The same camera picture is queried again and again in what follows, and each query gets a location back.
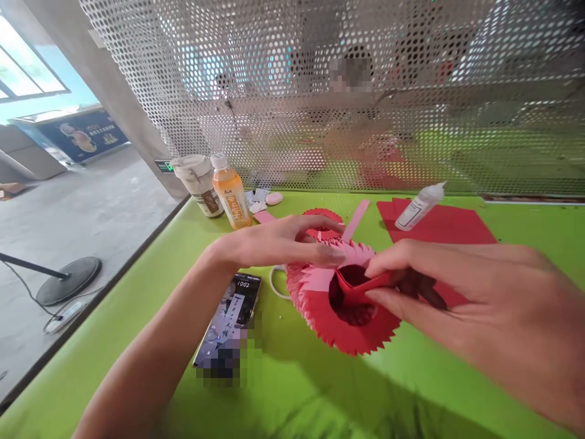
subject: bottle label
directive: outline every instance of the bottle label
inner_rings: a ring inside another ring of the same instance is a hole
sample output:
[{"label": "bottle label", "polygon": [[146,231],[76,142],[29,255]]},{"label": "bottle label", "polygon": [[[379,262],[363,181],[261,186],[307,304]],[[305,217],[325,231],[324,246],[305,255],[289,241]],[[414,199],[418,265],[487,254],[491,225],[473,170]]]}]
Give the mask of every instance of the bottle label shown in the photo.
[{"label": "bottle label", "polygon": [[227,197],[225,197],[225,201],[227,202],[227,205],[230,207],[230,212],[232,213],[232,218],[234,220],[241,220],[242,218],[244,218],[242,210],[240,209],[238,204],[238,199],[236,198],[235,195],[228,195]]},{"label": "bottle label", "polygon": [[422,216],[423,212],[427,208],[428,203],[421,201],[418,197],[413,199],[412,202],[408,205],[404,212],[400,215],[400,217],[396,220],[396,223],[402,227],[408,227],[413,221],[415,221],[417,217]]},{"label": "bottle label", "polygon": [[250,218],[246,206],[246,197],[243,192],[234,195],[231,190],[224,191],[220,201],[224,206],[224,210],[233,221],[245,221]]},{"label": "bottle label", "polygon": [[206,215],[213,216],[214,213],[219,213],[219,197],[213,189],[209,189],[200,195],[193,194],[193,198]]}]

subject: metal mesh screen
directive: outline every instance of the metal mesh screen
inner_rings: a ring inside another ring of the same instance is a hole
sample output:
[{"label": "metal mesh screen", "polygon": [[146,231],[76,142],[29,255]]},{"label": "metal mesh screen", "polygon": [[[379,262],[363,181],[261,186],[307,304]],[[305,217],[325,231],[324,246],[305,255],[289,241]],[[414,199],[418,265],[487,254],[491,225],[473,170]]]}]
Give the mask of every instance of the metal mesh screen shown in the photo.
[{"label": "metal mesh screen", "polygon": [[580,0],[80,0],[174,157],[248,185],[585,195]]}]

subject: plastic bottle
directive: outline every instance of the plastic bottle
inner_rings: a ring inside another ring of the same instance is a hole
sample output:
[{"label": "plastic bottle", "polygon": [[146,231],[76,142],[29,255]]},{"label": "plastic bottle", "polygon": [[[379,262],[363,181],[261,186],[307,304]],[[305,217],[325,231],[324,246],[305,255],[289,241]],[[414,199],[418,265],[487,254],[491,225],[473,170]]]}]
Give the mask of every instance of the plastic bottle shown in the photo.
[{"label": "plastic bottle", "polygon": [[409,231],[443,199],[443,186],[447,182],[423,188],[408,207],[400,214],[394,225],[400,230]]},{"label": "plastic bottle", "polygon": [[244,186],[238,173],[230,167],[223,152],[211,156],[211,164],[215,168],[213,173],[213,187],[218,193],[219,201],[224,207],[230,224],[234,230],[252,225],[252,216],[248,211]]},{"label": "plastic bottle", "polygon": [[217,218],[224,213],[218,194],[213,188],[213,169],[204,155],[188,155],[171,160],[175,175],[209,218]]}]

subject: glue bottle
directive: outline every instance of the glue bottle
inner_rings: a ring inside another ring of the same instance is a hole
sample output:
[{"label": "glue bottle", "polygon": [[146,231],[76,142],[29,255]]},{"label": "glue bottle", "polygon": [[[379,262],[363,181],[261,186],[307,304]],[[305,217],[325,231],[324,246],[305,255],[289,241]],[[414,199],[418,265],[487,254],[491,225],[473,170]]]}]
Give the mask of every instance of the glue bottle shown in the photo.
[{"label": "glue bottle", "polygon": [[443,199],[443,186],[447,182],[423,188],[408,207],[400,214],[394,225],[405,232],[411,230],[422,218]]},{"label": "glue bottle", "polygon": [[252,225],[252,216],[248,211],[244,186],[238,173],[229,165],[223,152],[211,156],[213,188],[218,193],[219,201],[224,207],[234,230]]}]

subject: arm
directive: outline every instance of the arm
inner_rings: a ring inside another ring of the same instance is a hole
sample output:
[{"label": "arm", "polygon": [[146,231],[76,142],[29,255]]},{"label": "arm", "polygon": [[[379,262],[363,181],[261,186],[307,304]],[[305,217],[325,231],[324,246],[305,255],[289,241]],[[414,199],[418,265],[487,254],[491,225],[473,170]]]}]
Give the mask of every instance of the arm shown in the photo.
[{"label": "arm", "polygon": [[343,256],[311,243],[306,230],[339,224],[320,215],[289,216],[228,234],[209,246],[150,323],[112,366],[75,439],[143,438],[173,393],[233,275],[245,266],[308,261],[338,265]]}]

